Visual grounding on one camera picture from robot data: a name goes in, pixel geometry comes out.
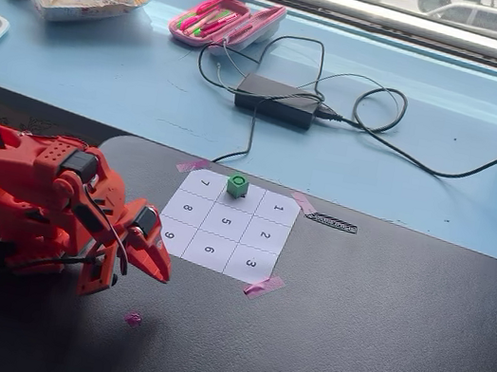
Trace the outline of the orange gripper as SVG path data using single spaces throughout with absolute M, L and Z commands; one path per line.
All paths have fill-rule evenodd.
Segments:
M 126 205 L 123 221 L 124 240 L 130 242 L 128 262 L 161 283 L 168 283 L 171 260 L 161 237 L 159 211 L 145 198 L 135 199 Z

